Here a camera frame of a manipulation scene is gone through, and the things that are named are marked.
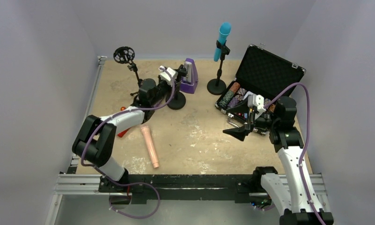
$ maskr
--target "gray floor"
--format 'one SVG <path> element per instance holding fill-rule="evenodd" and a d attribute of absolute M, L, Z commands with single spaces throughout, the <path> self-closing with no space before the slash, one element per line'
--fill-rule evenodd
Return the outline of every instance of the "gray floor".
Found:
<path fill-rule="evenodd" d="M 155 207 L 129 205 L 125 212 L 144 215 Z M 106 196 L 64 196 L 56 225 L 277 225 L 276 209 L 267 212 L 254 210 L 249 204 L 231 201 L 162 201 L 159 210 L 147 219 L 131 219 L 109 210 Z"/>

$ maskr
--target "black case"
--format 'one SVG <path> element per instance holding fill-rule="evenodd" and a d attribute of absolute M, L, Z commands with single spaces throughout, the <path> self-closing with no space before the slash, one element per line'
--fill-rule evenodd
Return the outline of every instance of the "black case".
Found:
<path fill-rule="evenodd" d="M 241 88 L 272 100 L 287 86 L 299 82 L 306 70 L 296 63 L 292 63 L 256 45 L 248 46 L 235 79 L 230 83 L 225 92 L 216 101 L 215 107 L 226 114 L 226 108 L 218 106 L 226 92 L 234 82 L 238 82 Z M 294 87 L 284 96 L 289 96 Z M 245 119 L 233 114 L 234 119 L 244 123 Z"/>

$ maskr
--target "wooden tabletop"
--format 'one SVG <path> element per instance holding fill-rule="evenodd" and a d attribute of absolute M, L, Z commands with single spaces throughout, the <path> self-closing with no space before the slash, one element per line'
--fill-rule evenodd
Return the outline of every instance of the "wooden tabletop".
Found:
<path fill-rule="evenodd" d="M 225 60 L 222 80 L 228 85 L 234 78 L 240 60 Z M 157 81 L 158 67 L 177 68 L 183 60 L 136 60 L 142 79 Z M 214 106 L 219 96 L 211 95 L 206 84 L 216 78 L 219 62 L 195 61 L 199 84 L 194 94 L 186 94 L 186 105 L 180 110 L 164 107 L 147 122 L 150 126 L 160 167 L 154 169 L 139 127 L 131 128 L 123 138 L 116 137 L 112 156 L 134 174 L 251 174 L 256 166 L 274 166 L 280 174 L 284 169 L 269 137 L 249 134 L 244 142 L 222 130 L 232 128 L 227 116 Z M 98 85 L 91 114 L 105 116 L 128 107 L 137 91 L 135 74 L 127 66 L 106 61 Z M 311 168 L 306 157 L 309 172 Z M 81 165 L 77 173 L 95 174 Z"/>

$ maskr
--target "studio microphone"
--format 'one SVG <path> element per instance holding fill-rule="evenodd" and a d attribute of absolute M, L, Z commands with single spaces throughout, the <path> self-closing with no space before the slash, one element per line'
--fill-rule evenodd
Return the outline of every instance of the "studio microphone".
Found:
<path fill-rule="evenodd" d="M 231 31 L 231 24 L 229 22 L 222 23 L 221 27 L 219 28 L 219 37 L 218 41 L 223 46 L 226 42 L 227 36 L 230 34 Z M 213 56 L 213 60 L 217 62 L 221 56 L 221 49 L 215 49 L 215 55 Z"/>

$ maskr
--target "pink tube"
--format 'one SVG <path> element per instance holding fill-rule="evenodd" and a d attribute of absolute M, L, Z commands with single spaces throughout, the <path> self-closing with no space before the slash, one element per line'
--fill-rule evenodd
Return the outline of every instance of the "pink tube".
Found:
<path fill-rule="evenodd" d="M 155 148 L 153 144 L 153 139 L 151 138 L 150 128 L 147 125 L 141 125 L 140 131 L 142 132 L 143 137 L 145 138 L 145 142 L 146 142 L 147 150 L 150 155 L 151 163 L 153 164 L 154 168 L 157 168 L 160 166 L 160 164 L 158 163 L 157 154 L 155 152 Z"/>

